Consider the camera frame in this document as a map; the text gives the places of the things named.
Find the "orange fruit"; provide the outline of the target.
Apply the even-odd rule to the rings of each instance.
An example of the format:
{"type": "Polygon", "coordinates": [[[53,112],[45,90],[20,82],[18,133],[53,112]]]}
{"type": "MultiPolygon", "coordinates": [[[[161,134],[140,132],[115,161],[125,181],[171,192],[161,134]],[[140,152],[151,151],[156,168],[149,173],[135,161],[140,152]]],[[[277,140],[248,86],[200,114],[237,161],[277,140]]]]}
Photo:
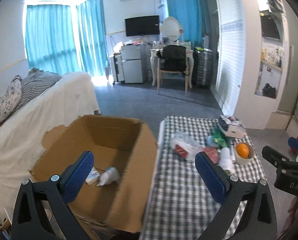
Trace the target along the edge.
{"type": "Polygon", "coordinates": [[[245,143],[239,143],[236,145],[236,152],[237,154],[243,158],[248,159],[249,158],[249,148],[245,143]]]}

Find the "green foil packet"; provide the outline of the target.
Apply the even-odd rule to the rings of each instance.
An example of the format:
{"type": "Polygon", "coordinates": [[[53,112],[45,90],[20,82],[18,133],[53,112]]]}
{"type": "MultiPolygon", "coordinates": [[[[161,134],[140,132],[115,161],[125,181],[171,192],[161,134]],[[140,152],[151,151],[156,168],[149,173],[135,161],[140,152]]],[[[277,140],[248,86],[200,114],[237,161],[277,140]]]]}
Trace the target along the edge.
{"type": "Polygon", "coordinates": [[[214,130],[212,140],[216,145],[218,145],[218,147],[228,148],[227,137],[220,131],[219,128],[214,130]]]}

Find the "floral tissue pack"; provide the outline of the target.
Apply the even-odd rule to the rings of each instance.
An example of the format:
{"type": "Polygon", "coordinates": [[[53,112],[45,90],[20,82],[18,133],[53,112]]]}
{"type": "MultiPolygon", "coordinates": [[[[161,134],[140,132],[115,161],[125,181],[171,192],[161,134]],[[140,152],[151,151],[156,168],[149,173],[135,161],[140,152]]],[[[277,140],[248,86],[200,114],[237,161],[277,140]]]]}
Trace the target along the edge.
{"type": "Polygon", "coordinates": [[[241,120],[234,116],[220,115],[218,128],[226,137],[242,139],[246,135],[246,129],[241,120]]]}

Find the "checkered tablecloth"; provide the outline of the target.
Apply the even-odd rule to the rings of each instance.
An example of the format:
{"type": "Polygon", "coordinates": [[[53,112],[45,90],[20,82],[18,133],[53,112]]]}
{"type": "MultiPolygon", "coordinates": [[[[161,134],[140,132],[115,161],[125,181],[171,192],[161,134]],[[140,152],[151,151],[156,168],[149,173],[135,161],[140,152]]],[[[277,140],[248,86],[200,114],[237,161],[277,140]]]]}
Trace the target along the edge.
{"type": "Polygon", "coordinates": [[[186,132],[202,146],[217,126],[216,119],[168,116],[161,130],[164,139],[144,216],[140,239],[198,239],[220,205],[202,181],[193,161],[170,147],[170,137],[186,132]]]}

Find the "light blue case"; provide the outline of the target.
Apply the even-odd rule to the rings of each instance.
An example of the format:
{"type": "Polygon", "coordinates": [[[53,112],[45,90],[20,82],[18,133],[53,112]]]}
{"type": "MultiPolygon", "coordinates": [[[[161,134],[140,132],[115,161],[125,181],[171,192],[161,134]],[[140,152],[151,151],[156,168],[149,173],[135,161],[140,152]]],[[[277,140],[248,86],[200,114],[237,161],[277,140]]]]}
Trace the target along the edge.
{"type": "Polygon", "coordinates": [[[205,143],[206,143],[206,146],[207,147],[219,148],[219,144],[217,144],[216,142],[214,142],[214,137],[212,135],[209,135],[205,139],[205,143]]]}

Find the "brown cardboard box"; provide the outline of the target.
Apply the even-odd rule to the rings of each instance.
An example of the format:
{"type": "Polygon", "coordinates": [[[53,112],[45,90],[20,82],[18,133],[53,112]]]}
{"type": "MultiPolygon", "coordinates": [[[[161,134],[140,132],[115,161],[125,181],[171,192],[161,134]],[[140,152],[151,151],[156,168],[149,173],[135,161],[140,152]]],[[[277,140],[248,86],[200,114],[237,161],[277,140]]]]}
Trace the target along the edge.
{"type": "Polygon", "coordinates": [[[45,133],[46,150],[31,174],[45,181],[61,174],[84,151],[94,156],[94,168],[102,173],[118,170],[118,183],[84,184],[69,207],[75,215],[117,230],[141,231],[157,157],[157,143],[148,125],[138,119],[85,115],[69,126],[45,133]]]}

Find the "black suitcase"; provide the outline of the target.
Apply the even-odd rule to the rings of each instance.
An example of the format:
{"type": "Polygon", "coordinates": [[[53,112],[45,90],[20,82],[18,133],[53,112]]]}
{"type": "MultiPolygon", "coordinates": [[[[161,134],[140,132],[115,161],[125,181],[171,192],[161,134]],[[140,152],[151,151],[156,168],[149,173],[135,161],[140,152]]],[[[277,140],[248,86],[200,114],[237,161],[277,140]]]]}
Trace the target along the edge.
{"type": "Polygon", "coordinates": [[[195,47],[192,81],[195,86],[210,87],[213,76],[212,51],[195,47]]]}

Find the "black range hood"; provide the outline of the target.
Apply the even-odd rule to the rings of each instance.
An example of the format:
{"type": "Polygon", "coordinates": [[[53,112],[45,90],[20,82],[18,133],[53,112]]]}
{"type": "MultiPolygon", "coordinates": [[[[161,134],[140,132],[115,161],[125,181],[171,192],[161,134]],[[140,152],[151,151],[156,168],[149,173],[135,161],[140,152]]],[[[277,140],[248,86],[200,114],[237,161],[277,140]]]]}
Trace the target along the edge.
{"type": "Polygon", "coordinates": [[[260,11],[262,37],[282,41],[283,26],[280,16],[269,10],[260,11]]]}

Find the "floral pillow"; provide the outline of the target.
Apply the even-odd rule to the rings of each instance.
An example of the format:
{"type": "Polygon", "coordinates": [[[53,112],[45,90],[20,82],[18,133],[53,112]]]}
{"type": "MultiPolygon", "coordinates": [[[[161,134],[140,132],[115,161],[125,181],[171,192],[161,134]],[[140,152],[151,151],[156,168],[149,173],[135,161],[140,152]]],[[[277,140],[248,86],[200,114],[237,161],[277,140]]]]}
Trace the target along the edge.
{"type": "Polygon", "coordinates": [[[0,123],[12,113],[22,96],[22,78],[17,75],[13,78],[5,93],[0,97],[0,123]]]}

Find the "wooden chair with black bag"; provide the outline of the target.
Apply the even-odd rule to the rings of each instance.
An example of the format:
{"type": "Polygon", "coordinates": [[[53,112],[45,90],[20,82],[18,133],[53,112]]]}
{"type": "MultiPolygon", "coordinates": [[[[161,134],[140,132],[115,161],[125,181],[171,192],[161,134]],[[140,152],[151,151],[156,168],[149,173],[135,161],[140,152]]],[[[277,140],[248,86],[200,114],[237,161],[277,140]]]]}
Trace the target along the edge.
{"type": "Polygon", "coordinates": [[[185,95],[189,88],[189,63],[184,46],[168,45],[157,51],[157,93],[159,93],[163,73],[182,74],[185,78],[185,95]]]}

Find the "round white mirror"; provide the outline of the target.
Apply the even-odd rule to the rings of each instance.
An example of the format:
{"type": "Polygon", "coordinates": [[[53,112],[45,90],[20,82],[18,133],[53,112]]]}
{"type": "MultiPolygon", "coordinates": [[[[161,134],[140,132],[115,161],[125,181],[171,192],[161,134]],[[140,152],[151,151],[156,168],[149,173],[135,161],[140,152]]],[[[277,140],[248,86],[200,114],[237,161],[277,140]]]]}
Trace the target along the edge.
{"type": "Polygon", "coordinates": [[[180,24],[174,17],[167,17],[164,19],[160,31],[163,37],[169,37],[170,40],[176,41],[180,36],[180,24]]]}

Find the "white small cabinet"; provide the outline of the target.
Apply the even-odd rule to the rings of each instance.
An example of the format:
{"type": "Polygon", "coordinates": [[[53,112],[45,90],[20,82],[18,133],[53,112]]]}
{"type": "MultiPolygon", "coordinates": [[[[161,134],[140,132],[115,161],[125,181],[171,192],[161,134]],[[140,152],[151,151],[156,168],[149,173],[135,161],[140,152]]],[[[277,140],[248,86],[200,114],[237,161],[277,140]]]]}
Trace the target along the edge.
{"type": "Polygon", "coordinates": [[[124,82],[124,72],[121,54],[110,56],[110,69],[113,77],[113,84],[124,82]]]}

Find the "blue window curtain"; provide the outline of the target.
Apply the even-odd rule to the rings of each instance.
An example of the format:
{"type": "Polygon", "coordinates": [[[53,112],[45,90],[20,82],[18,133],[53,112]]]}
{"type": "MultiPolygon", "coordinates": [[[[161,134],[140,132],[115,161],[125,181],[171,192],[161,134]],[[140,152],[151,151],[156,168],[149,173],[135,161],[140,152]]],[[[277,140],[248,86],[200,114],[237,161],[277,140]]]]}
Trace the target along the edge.
{"type": "Polygon", "coordinates": [[[108,54],[103,0],[27,5],[24,45],[31,69],[104,76],[108,54]]]}

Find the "blue side curtain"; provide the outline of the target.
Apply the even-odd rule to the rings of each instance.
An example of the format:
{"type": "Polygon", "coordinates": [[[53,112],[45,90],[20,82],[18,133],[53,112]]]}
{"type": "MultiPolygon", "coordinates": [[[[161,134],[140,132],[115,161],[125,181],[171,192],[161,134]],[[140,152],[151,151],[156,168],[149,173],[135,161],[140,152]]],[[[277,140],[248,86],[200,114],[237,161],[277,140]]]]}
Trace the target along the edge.
{"type": "Polygon", "coordinates": [[[183,29],[183,38],[193,47],[201,47],[210,35],[210,17],[206,0],[166,0],[169,16],[183,29]]]}

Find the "black television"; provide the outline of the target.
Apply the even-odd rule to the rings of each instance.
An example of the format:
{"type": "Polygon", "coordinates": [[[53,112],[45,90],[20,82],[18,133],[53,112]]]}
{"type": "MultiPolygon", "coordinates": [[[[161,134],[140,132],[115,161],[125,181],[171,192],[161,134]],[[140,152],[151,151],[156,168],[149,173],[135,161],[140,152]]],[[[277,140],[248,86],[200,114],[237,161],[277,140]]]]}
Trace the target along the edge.
{"type": "Polygon", "coordinates": [[[125,34],[127,37],[159,35],[159,15],[126,18],[125,34]]]}

